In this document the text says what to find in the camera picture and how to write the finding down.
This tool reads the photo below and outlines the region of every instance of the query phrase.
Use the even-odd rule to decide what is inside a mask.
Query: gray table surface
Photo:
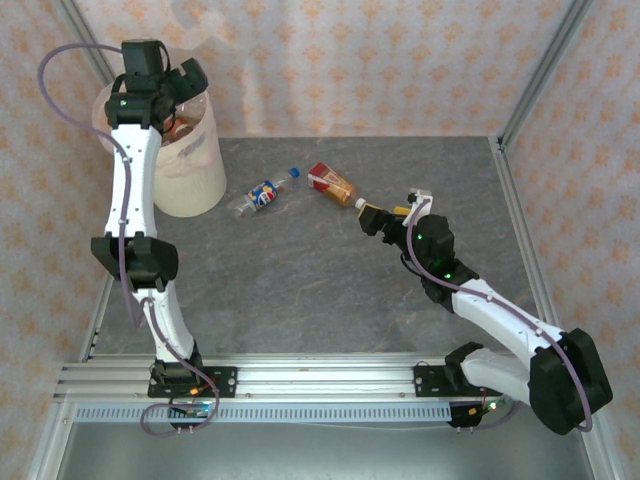
[[[479,341],[480,328],[426,297],[397,247],[360,230],[356,209],[299,180],[297,191],[246,220],[225,205],[274,172],[303,176],[325,162],[383,208],[406,205],[411,187],[434,194],[456,253],[497,291],[535,314],[509,213],[486,138],[272,138],[220,141],[228,178],[219,205],[194,218],[156,211],[159,238],[176,245],[185,322],[201,353],[424,352]],[[96,353],[153,353],[134,333],[114,284]]]

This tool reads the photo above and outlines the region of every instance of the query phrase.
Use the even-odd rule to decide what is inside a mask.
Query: wallpaper
[[[220,136],[264,137],[501,133],[571,2],[77,3],[104,43],[195,56]]]
[[[61,362],[75,361],[102,271],[89,252],[109,210],[112,160],[40,98],[38,63],[72,40],[50,0],[0,9],[0,469],[25,477]],[[90,118],[99,90],[78,54],[47,69],[53,96]]]
[[[640,478],[640,10],[595,0],[509,153],[565,328],[596,340]]]

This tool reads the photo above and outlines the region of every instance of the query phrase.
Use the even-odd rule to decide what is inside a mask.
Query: metal bracket
[[[220,398],[235,398],[236,385],[238,384],[238,368],[237,367],[204,367],[202,372],[213,380]],[[192,384],[160,384],[153,379],[149,383],[147,395],[149,398],[178,398],[191,396],[189,391],[193,388]],[[210,388],[203,390],[199,398],[213,398],[215,395]]]
[[[447,375],[447,365],[416,365],[413,367],[413,383],[416,389],[416,397],[482,397],[485,395],[484,387],[476,387],[470,384],[457,384]],[[486,389],[487,397],[499,397],[502,394]]]

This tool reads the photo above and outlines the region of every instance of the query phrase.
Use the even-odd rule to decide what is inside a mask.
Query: purple cable
[[[482,298],[483,300],[487,300],[487,301],[493,302],[496,305],[502,307],[504,310],[506,310],[509,313],[511,313],[512,315],[514,315],[518,320],[522,321],[522,323],[527,325],[534,332],[538,331],[538,327],[537,327],[537,325],[535,323],[533,323],[531,320],[529,320],[522,313],[520,313],[516,308],[512,307],[508,303],[505,303],[502,300],[497,299],[495,297],[489,298],[486,294],[484,294],[482,292],[478,292],[476,290],[472,290],[472,289],[466,288],[466,287],[461,287],[461,286],[455,285],[453,283],[445,282],[444,280],[440,280],[439,278],[431,275],[429,272],[427,272],[425,270],[425,268],[422,266],[422,264],[418,261],[418,258],[416,257],[416,254],[415,254],[415,252],[413,250],[413,237],[412,237],[411,234],[413,233],[413,228],[415,227],[416,223],[418,222],[418,218],[419,218],[420,212],[428,204],[429,204],[429,201],[427,200],[427,201],[422,202],[418,206],[418,208],[413,213],[413,215],[411,215],[411,218],[409,219],[409,225],[407,226],[407,249],[409,250],[409,256],[411,257],[411,261],[413,262],[413,265],[418,269],[418,271],[422,275],[424,275],[427,279],[429,279],[430,281],[432,281],[434,283],[437,283],[438,285],[441,285],[441,286],[443,286],[445,288],[449,288],[449,289],[453,290],[454,292],[466,293],[466,294],[469,294],[469,295],[473,295],[475,297]],[[551,346],[553,347],[555,352],[558,354],[558,356],[560,357],[560,359],[564,363],[564,365],[567,367],[567,371],[569,372],[569,376],[571,377],[571,380],[573,381],[573,384],[575,385],[576,390],[578,391],[578,396],[580,397],[580,403],[582,403],[582,409],[584,410],[584,418],[585,418],[585,423],[586,423],[586,425],[584,427],[582,425],[578,425],[578,430],[580,430],[581,432],[590,432],[591,429],[593,428],[593,419],[591,418],[591,406],[589,405],[589,400],[587,399],[587,394],[584,391],[584,387],[582,386],[582,382],[580,382],[580,378],[578,377],[578,372],[576,372],[575,367],[571,364],[571,361],[569,360],[569,357],[567,357],[567,354],[564,352],[564,350],[562,350],[562,347],[560,347],[560,345],[558,345],[558,342],[556,342],[551,337],[551,335],[549,335],[544,330],[540,330],[540,336],[542,338],[544,338],[547,342],[549,342],[549,344],[551,344]]]
[[[64,120],[71,123],[72,125],[75,125],[76,127],[82,128],[83,130],[87,130],[91,133],[94,133],[95,135],[105,138],[107,141],[113,144],[113,146],[116,148],[116,150],[120,154],[120,157],[122,158],[122,164],[124,165],[124,169],[125,169],[125,184],[124,184],[124,194],[122,198],[122,208],[120,210],[120,221],[119,221],[120,228],[118,233],[119,235],[118,236],[118,265],[120,268],[120,283],[122,284],[122,291],[124,293],[124,300],[127,306],[127,313],[129,314],[129,319],[131,320],[131,323],[137,329],[141,323],[141,316],[138,317],[134,313],[133,297],[131,294],[131,288],[129,287],[129,278],[126,275],[127,266],[126,266],[125,254],[124,254],[124,249],[125,249],[124,239],[125,239],[125,233],[126,233],[125,226],[127,222],[127,210],[129,208],[129,197],[131,195],[131,165],[129,164],[131,160],[127,156],[125,149],[122,148],[122,145],[120,145],[120,143],[111,135],[93,127],[92,125],[88,125],[86,123],[80,122],[75,118],[70,117],[65,112],[63,112],[60,109],[60,107],[58,107],[58,105],[56,105],[56,103],[53,101],[53,99],[49,95],[49,92],[47,91],[47,87],[44,84],[44,70],[47,64],[51,61],[51,59],[56,55],[58,55],[59,53],[65,52],[67,50],[78,49],[78,48],[98,48],[101,50],[110,50],[112,52],[122,53],[122,51],[119,48],[112,47],[110,45],[102,45],[99,43],[69,43],[67,45],[62,45],[60,47],[54,48],[53,50],[51,50],[49,53],[45,55],[45,57],[40,62],[40,65],[38,66],[38,87],[40,88],[40,93],[42,93],[42,96],[44,97],[45,101],[49,104],[49,106],[53,109],[53,111],[57,115],[59,115]],[[211,413],[206,418],[206,420],[201,424],[199,424],[198,426],[190,428],[192,432],[199,430],[200,428],[203,428],[204,426],[208,425],[213,419],[213,417],[218,413],[218,408],[220,405],[220,392],[218,391],[215,384],[209,377],[207,377],[203,372],[201,372],[194,366],[189,365],[189,363],[186,362],[182,357],[180,357],[178,352],[169,344],[169,342],[167,341],[166,337],[163,335],[158,325],[158,320],[156,318],[155,308],[153,305],[153,299],[149,297],[144,298],[142,300],[141,305],[144,306],[145,303],[149,304],[149,314],[150,314],[149,316],[151,319],[151,325],[153,327],[153,330],[155,331],[160,341],[165,345],[167,351],[171,355],[173,355],[175,359],[182,366],[192,371],[194,374],[198,375],[200,378],[204,379],[209,384],[209,386],[213,391],[213,394],[216,397],[215,407],[212,409]],[[179,430],[178,431],[173,430],[165,433],[154,433],[144,423],[144,419],[147,413],[154,408],[160,408],[160,407],[167,408],[167,407],[179,407],[179,406],[178,405],[171,406],[166,403],[156,403],[147,407],[144,410],[144,412],[142,412],[142,416],[140,417],[140,426],[142,427],[142,430],[144,430],[149,435],[152,435],[155,437],[169,437],[169,436],[180,434]]]

